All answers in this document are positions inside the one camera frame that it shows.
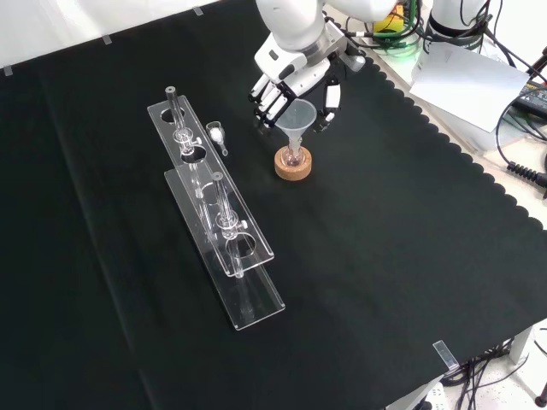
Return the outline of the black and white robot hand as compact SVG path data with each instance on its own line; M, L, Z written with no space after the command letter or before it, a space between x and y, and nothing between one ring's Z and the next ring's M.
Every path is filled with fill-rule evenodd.
M324 84L324 105L315 128L321 132L329 127L341 99L341 86L329 58L310 65L304 53L282 49L269 34L255 54L255 63L262 75L251 88L249 99L256 105L255 117L261 126L274 127L296 99Z

